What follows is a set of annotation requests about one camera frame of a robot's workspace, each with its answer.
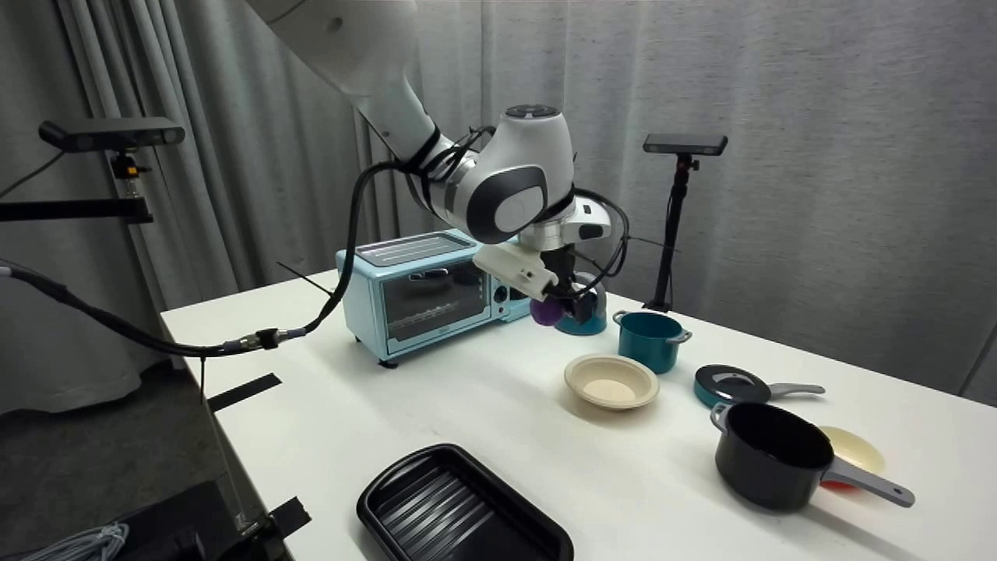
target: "white bowl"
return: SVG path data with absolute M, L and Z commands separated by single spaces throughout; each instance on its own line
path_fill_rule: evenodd
M 656 396 L 656 377 L 623 356 L 586 356 L 564 367 L 564 383 L 598 407 L 641 407 Z

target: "wire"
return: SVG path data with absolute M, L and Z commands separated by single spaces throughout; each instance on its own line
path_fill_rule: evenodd
M 574 255 L 576 255 L 578 261 L 586 261 L 588 267 L 595 267 L 595 271 L 600 271 L 600 267 L 603 267 L 600 261 L 588 257 L 588 255 L 586 255 L 586 252 L 578 252 L 578 250 L 574 250 Z
M 363 200 L 363 190 L 374 185 L 371 177 L 381 173 L 381 171 L 389 171 L 389 169 L 400 169 L 400 161 L 381 161 L 381 165 L 371 165 L 358 173 L 358 182 L 353 185 L 353 200 L 348 200 L 348 231 L 345 231 L 345 257 L 343 257 L 343 271 L 339 271 L 339 280 L 335 280 L 335 291 L 327 295 L 324 309 L 302 326 L 296 331 L 278 331 L 278 326 L 267 326 L 267 331 L 255 331 L 255 332 L 246 332 L 239 338 L 226 338 L 226 343 L 217 343 L 217 345 L 188 345 L 188 343 L 170 343 L 170 338 L 161 338 L 161 336 L 152 336 L 141 326 L 133 326 L 132 321 L 106 311 L 106 309 L 97 309 L 91 301 L 84 301 L 81 295 L 75 295 L 68 285 L 44 278 L 44 275 L 34 275 L 28 267 L 16 267 L 9 261 L 0 257 L 0 278 L 16 278 L 28 285 L 34 285 L 37 292 L 68 306 L 68 309 L 78 309 L 84 311 L 88 319 L 94 319 L 97 323 L 102 323 L 106 331 L 113 332 L 121 332 L 141 345 L 148 345 L 157 351 L 164 351 L 164 356 L 192 356 L 192 358 L 217 358 L 217 356 L 242 356 L 242 351 L 255 351 L 255 349 L 275 349 L 280 345 L 285 338 L 296 338 L 296 336 L 304 336 L 312 332 L 343 298 L 343 292 L 348 291 L 348 278 L 353 278 L 353 257 L 354 257 L 354 241 L 358 241 L 358 216 L 362 216 L 362 200 Z
M 628 237 L 637 244 L 648 244 L 648 246 L 663 246 L 663 241 L 650 241 L 650 237 Z
M 435 154 L 434 159 L 427 159 L 425 165 L 410 169 L 410 173 L 420 182 L 420 194 L 413 197 L 425 209 L 434 209 L 434 194 L 429 188 L 434 185 L 441 185 L 456 173 L 456 169 L 461 165 L 461 159 L 471 154 L 471 147 L 485 138 L 485 133 L 495 133 L 492 123 L 485 129 L 471 129 L 466 138 L 461 138 L 457 144 L 451 144 L 449 150 Z
M 371 169 L 363 169 L 353 188 L 353 200 L 348 200 L 348 231 L 345 231 L 345 255 L 343 255 L 343 271 L 339 271 L 339 280 L 335 280 L 335 291 L 327 295 L 324 309 L 302 326 L 296 331 L 285 331 L 278 332 L 278 343 L 285 338 L 300 338 L 304 332 L 312 332 L 324 319 L 331 319 L 331 311 L 339 306 L 339 298 L 345 295 L 348 291 L 348 278 L 353 278 L 353 261 L 354 261 L 354 244 L 358 244 L 358 220 L 362 220 L 362 201 L 363 201 L 363 188 L 374 185 L 374 173 L 381 171 L 393 171 L 393 169 L 403 169 L 403 161 L 376 161 Z
M 603 278 L 618 278 L 620 271 L 623 271 L 623 266 L 625 266 L 625 252 L 628 252 L 628 216 L 613 201 L 613 200 L 606 200 L 606 197 L 600 197 L 600 194 L 595 194 L 595 190 L 584 190 L 584 188 L 576 188 L 576 194 L 578 197 L 588 197 L 588 200 L 595 200 L 595 201 L 600 201 L 600 207 L 606 207 L 610 213 L 618 213 L 620 216 L 620 220 L 623 220 L 623 234 L 620 234 L 620 244 L 618 244 L 618 250 L 613 250 L 613 255 L 606 257 L 606 266 L 584 285 L 586 292 L 595 285 L 595 282 L 600 282 Z
M 271 19 L 267 19 L 267 25 L 275 25 L 275 22 L 286 19 L 286 16 L 294 16 L 302 3 L 304 3 L 304 0 L 296 0 L 296 3 L 294 3 L 294 6 L 286 6 L 285 11 L 271 16 Z
M 206 356 L 199 356 L 199 379 L 196 379 L 196 387 L 199 387 L 199 391 L 209 396 L 209 358 Z
M 294 266 L 286 266 L 286 261 L 278 261 L 278 266 L 280 266 L 285 271 L 289 271 L 294 278 L 312 282 L 318 292 L 332 295 L 327 285 L 316 282 L 307 275 L 296 271 Z
M 28 173 L 23 173 L 20 182 L 12 182 L 9 188 L 0 190 L 0 200 L 9 197 L 12 190 L 20 190 L 23 185 L 34 182 L 37 173 L 44 173 L 48 169 L 54 169 L 65 154 L 59 150 L 55 157 L 50 157 L 44 165 L 31 169 Z
M 409 185 L 409 197 L 410 197 L 417 207 L 425 207 L 425 197 L 417 194 L 410 173 L 403 173 L 403 177 L 406 177 L 406 185 Z

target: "blue mug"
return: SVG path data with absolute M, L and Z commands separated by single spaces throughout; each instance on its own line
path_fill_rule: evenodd
M 676 367 L 678 345 L 692 336 L 678 321 L 655 311 L 618 311 L 620 356 L 641 361 L 655 375 Z

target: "white curtain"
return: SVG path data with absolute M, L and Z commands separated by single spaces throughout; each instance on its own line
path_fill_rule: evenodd
M 20 200 L 145 197 L 157 220 L 0 224 L 0 255 L 75 285 L 145 331 L 157 311 L 332 266 L 358 171 L 353 110 L 296 62 L 242 0 L 4 3 L 4 173 L 44 159 L 44 118 L 164 114 L 180 147 L 115 185 L 68 157 Z M 157 356 L 6 280 L 0 414 L 127 396 Z
M 997 323 L 997 3 L 417 6 L 440 123 L 564 105 L 576 182 L 641 237 L 663 237 L 674 173 L 645 133 L 733 138 L 692 173 L 678 311 L 941 388 L 971 377 Z M 648 298 L 655 275 L 656 250 L 632 246 L 613 291 Z

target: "black saucepan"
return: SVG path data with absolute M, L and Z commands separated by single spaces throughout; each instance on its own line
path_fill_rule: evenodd
M 722 401 L 711 417 L 722 430 L 717 448 L 722 484 L 760 507 L 801 510 L 821 481 L 843 481 L 905 507 L 915 501 L 906 486 L 834 457 L 829 436 L 791 411 Z

